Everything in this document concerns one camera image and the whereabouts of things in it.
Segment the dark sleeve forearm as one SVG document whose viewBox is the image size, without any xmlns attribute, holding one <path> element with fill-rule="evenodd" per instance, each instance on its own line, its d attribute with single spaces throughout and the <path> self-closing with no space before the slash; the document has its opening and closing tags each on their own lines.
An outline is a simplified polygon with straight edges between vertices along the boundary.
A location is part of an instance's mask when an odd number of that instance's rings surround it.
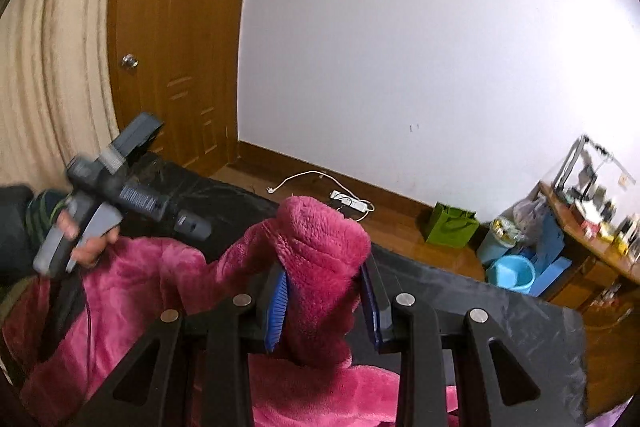
<svg viewBox="0 0 640 427">
<path fill-rule="evenodd" d="M 66 195 L 58 190 L 35 194 L 27 185 L 1 187 L 1 287 L 35 273 L 32 264 Z"/>
</svg>

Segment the person left hand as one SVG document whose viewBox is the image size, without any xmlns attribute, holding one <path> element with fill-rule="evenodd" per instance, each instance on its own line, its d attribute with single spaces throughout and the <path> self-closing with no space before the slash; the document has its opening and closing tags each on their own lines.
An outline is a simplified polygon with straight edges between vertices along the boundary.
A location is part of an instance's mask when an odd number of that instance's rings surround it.
<svg viewBox="0 0 640 427">
<path fill-rule="evenodd" d="M 78 226 L 66 210 L 62 210 L 58 214 L 56 225 L 63 232 L 66 239 L 69 239 L 70 241 L 72 239 L 76 239 L 79 232 Z M 101 236 L 89 237 L 85 243 L 74 248 L 70 254 L 70 259 L 74 260 L 83 268 L 93 268 L 98 264 L 105 248 L 108 245 L 115 244 L 118 238 L 119 227 L 111 228 L 110 231 Z"/>
</svg>

